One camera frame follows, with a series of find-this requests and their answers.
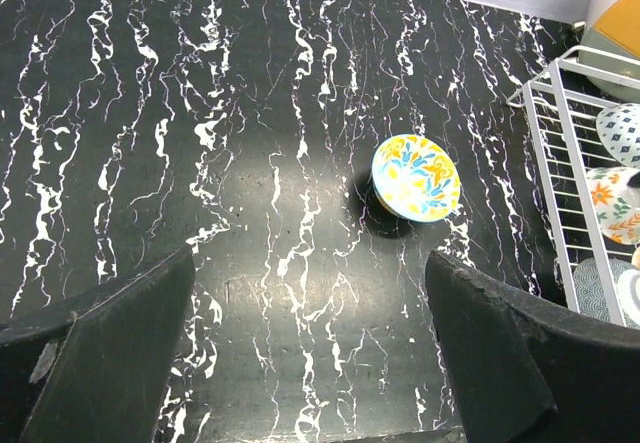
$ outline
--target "bowl rim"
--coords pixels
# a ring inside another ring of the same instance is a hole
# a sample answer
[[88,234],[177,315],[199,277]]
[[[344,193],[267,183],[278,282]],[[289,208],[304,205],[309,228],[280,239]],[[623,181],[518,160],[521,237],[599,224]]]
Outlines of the bowl rim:
[[[396,138],[407,138],[409,136],[413,136],[413,137],[418,138],[418,141],[425,140],[425,141],[427,141],[427,144],[432,144],[432,145],[435,145],[436,147],[438,147],[438,149],[442,152],[442,154],[445,155],[449,159],[449,161],[451,161],[451,163],[453,164],[453,175],[452,175],[452,178],[456,178],[457,177],[458,180],[460,179],[460,175],[458,174],[458,168],[456,167],[455,162],[451,159],[451,157],[449,156],[449,153],[444,151],[444,149],[439,144],[437,144],[433,140],[430,140],[426,136],[417,135],[415,133],[401,133],[399,135],[390,136],[389,138],[384,140],[382,143],[380,143],[378,145],[378,148],[376,149],[375,153],[373,154],[373,158],[371,160],[371,179],[373,181],[373,186],[374,186],[374,191],[376,193],[376,197],[381,198],[382,200],[384,200],[384,203],[386,205],[388,205],[393,210],[393,212],[395,212],[398,216],[400,216],[400,217],[402,217],[402,218],[404,218],[406,220],[416,221],[418,223],[430,223],[430,222],[442,220],[442,219],[446,218],[455,208],[452,208],[449,211],[449,213],[447,213],[447,215],[445,215],[445,216],[443,216],[441,218],[428,218],[428,217],[420,218],[420,217],[416,217],[416,215],[414,215],[414,214],[408,214],[405,211],[404,208],[398,207],[398,205],[396,205],[395,202],[387,201],[383,197],[382,192],[379,190],[379,184],[378,184],[378,181],[376,179],[376,173],[373,171],[373,168],[374,168],[374,162],[376,161],[376,158],[378,156],[378,153],[380,152],[380,149],[383,146],[385,146],[385,144],[388,143],[391,140],[394,140]],[[456,203],[459,203],[459,201],[460,201],[460,196],[458,195],[458,199],[457,199]]]

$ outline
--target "blue patterned plate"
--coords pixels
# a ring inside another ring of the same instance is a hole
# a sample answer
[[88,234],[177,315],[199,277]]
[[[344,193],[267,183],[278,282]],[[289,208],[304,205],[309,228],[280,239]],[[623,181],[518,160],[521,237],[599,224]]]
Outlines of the blue patterned plate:
[[460,178],[453,161],[422,136],[397,135],[382,143],[371,175],[380,203],[407,220],[441,220],[458,206]]
[[605,108],[596,118],[596,130],[611,156],[640,170],[640,104]]

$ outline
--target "floral bowl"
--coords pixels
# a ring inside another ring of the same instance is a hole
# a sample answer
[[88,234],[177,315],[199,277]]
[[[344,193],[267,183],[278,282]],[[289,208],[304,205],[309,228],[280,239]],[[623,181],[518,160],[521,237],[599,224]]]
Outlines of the floral bowl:
[[373,156],[371,175],[382,206],[407,220],[441,220],[458,206],[456,167],[427,138],[397,135],[387,139]]

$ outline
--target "floral plate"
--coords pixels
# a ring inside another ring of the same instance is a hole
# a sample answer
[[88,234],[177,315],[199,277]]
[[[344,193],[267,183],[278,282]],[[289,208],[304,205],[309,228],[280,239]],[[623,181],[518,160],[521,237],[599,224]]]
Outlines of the floral plate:
[[453,161],[422,136],[384,141],[373,156],[371,175],[382,205],[402,218],[437,221],[458,206],[460,178]]
[[635,168],[593,168],[587,186],[602,233],[616,243],[640,242],[640,188],[629,185]]

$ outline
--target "wire rack rail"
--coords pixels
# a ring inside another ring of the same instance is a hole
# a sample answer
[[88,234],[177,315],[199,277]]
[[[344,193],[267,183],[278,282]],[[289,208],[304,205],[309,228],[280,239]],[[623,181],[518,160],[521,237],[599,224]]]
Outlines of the wire rack rail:
[[636,60],[575,46],[525,83],[507,104],[526,111],[567,306],[580,312],[573,269],[580,261],[593,257],[611,322],[625,325],[609,257],[630,260],[634,248],[603,238],[586,181],[586,172],[591,168],[620,166],[607,153],[595,129],[597,114],[619,102],[585,93],[575,74],[636,90],[640,90],[640,80],[581,64],[577,58],[580,52],[596,54],[603,61],[611,58],[640,67]]

